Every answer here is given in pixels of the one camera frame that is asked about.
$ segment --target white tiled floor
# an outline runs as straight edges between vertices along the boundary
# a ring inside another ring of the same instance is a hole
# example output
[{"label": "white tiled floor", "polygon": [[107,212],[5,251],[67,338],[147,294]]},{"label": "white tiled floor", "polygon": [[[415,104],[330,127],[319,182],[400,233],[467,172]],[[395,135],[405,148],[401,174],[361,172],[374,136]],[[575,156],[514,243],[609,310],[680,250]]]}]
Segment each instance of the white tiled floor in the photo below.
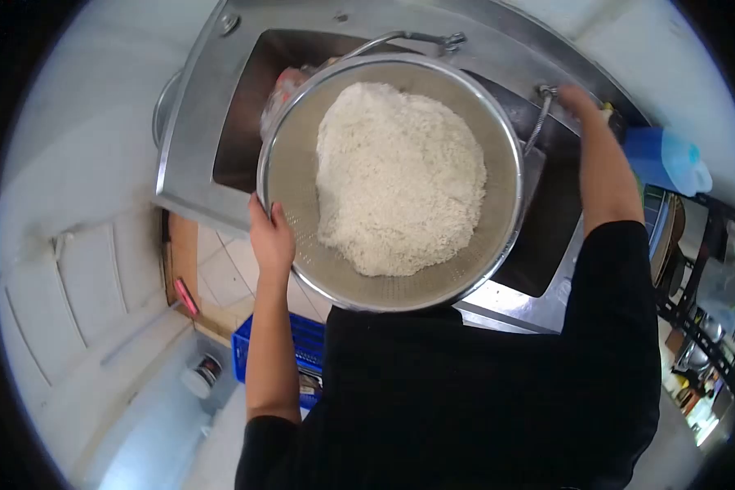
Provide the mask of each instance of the white tiled floor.
[{"label": "white tiled floor", "polygon": [[[200,224],[198,247],[202,299],[228,309],[245,296],[255,295],[258,264],[247,235],[231,238]],[[287,300],[292,313],[321,323],[327,320],[332,307],[323,296],[295,278],[288,283]]]}]

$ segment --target stainless steel colander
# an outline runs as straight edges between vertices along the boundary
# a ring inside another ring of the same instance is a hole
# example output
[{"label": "stainless steel colander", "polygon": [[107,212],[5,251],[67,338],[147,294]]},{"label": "stainless steel colander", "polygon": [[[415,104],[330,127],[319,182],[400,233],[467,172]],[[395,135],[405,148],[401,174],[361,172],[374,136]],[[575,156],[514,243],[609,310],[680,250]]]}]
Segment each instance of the stainless steel colander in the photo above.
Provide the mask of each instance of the stainless steel colander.
[{"label": "stainless steel colander", "polygon": [[[381,82],[438,100],[462,117],[484,150],[488,179],[481,217],[467,247],[444,263],[408,277],[357,273],[335,249],[316,239],[316,138],[319,123],[344,88]],[[473,78],[416,54],[352,57],[308,80],[276,116],[258,160],[257,189],[265,209],[283,203],[294,228],[294,272],[341,307],[407,311],[453,302],[477,289],[509,254],[522,198],[519,143],[498,102]]]}]

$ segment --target plastic bag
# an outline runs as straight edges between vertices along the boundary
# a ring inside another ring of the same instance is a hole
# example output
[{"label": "plastic bag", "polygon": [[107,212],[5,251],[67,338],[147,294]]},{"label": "plastic bag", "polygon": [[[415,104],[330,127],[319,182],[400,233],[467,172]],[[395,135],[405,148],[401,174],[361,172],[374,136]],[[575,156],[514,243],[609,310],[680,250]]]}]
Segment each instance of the plastic bag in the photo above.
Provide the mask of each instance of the plastic bag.
[{"label": "plastic bag", "polygon": [[714,317],[727,333],[735,329],[735,268],[712,257],[702,270],[697,305]]},{"label": "plastic bag", "polygon": [[266,138],[266,134],[270,130],[270,126],[283,103],[297,91],[300,85],[307,82],[308,78],[310,78],[308,74],[292,67],[286,68],[277,78],[275,88],[269,94],[269,99],[267,99],[267,103],[262,111],[258,128],[262,140]]}]

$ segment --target blue container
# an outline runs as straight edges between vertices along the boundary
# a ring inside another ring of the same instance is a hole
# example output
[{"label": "blue container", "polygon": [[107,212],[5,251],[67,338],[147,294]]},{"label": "blue container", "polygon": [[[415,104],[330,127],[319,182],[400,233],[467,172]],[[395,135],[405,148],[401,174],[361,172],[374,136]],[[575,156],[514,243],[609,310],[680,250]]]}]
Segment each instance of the blue container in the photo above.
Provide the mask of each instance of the blue container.
[{"label": "blue container", "polygon": [[[297,357],[297,366],[321,376],[323,367],[323,325],[294,313],[290,313],[288,318],[292,324],[292,338],[294,340],[294,354]],[[240,383],[245,382],[247,345],[251,339],[252,325],[253,315],[248,317],[245,323],[236,329],[235,333],[231,334],[234,377]],[[317,395],[300,394],[299,406],[310,410],[314,407],[318,399],[319,397]]]},{"label": "blue container", "polygon": [[632,170],[643,184],[693,196],[708,192],[713,180],[700,151],[664,128],[630,128],[623,151]]}]

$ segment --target stainless steel countertop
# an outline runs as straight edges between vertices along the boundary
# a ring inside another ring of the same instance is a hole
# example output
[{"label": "stainless steel countertop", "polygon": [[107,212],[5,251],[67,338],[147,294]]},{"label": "stainless steel countertop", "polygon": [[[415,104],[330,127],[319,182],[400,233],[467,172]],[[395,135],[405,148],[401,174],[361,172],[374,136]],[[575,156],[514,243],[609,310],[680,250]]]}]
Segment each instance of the stainless steel countertop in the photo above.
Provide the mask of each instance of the stainless steel countertop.
[{"label": "stainless steel countertop", "polygon": [[[241,22],[222,35],[223,15]],[[609,100],[630,125],[647,124],[624,91],[557,34],[490,0],[374,0],[372,2],[222,0],[189,55],[160,147],[158,205],[231,234],[249,228],[248,194],[212,178],[229,104],[258,37],[267,29],[302,29],[373,38],[403,29],[427,34],[463,31],[469,41],[447,62],[480,74],[526,100],[535,87],[576,82]],[[435,56],[418,42],[396,44]],[[552,116],[573,132],[579,126],[558,105]],[[583,240],[581,219],[550,286],[532,297],[489,281],[455,306],[466,322],[512,332],[559,332],[570,279]]]}]

